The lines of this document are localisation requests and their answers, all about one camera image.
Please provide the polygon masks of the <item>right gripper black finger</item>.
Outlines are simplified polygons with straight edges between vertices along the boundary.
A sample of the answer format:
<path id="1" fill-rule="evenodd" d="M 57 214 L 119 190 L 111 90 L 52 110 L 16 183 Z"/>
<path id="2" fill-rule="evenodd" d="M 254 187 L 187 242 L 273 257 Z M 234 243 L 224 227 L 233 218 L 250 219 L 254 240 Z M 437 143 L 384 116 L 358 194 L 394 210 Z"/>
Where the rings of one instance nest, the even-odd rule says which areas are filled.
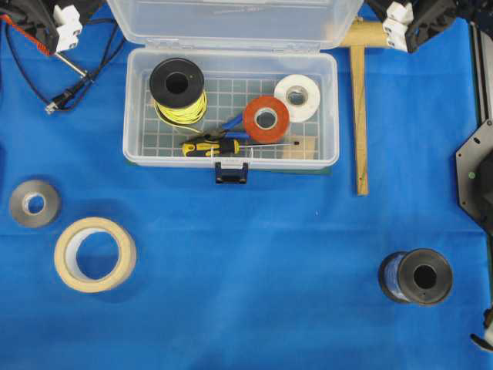
<path id="1" fill-rule="evenodd" d="M 457 18 L 457 2 L 454 0 L 413 1 L 413 20 L 407 27 L 407 52 L 415 52 L 428 40 L 439 35 Z"/>

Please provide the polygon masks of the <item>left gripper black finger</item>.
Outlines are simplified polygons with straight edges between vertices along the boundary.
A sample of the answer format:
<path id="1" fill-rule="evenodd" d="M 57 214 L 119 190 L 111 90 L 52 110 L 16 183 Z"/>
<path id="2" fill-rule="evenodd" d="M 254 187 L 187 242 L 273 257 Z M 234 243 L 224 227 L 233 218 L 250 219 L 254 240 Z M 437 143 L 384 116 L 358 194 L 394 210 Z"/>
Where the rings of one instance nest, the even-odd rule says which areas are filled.
<path id="1" fill-rule="evenodd" d="M 1 20 L 51 56 L 56 51 L 58 32 L 53 18 L 55 3 L 42 0 L 1 0 Z"/>

